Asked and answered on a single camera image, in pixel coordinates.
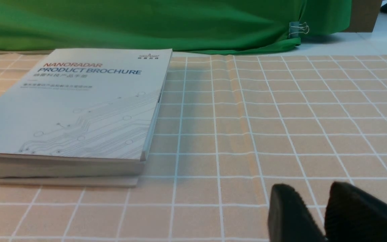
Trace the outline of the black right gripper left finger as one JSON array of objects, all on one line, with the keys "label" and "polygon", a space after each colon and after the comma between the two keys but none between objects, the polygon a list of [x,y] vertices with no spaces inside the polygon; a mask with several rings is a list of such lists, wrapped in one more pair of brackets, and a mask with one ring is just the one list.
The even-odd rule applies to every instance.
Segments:
[{"label": "black right gripper left finger", "polygon": [[290,185],[274,184],[268,214],[271,242],[325,242],[300,194]]}]

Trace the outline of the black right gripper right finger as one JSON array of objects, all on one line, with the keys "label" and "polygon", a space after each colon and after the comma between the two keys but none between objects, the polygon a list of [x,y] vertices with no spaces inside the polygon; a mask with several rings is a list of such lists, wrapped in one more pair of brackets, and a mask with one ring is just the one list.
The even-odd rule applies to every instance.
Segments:
[{"label": "black right gripper right finger", "polygon": [[387,203],[346,182],[333,182],[325,213],[329,242],[387,242]]}]

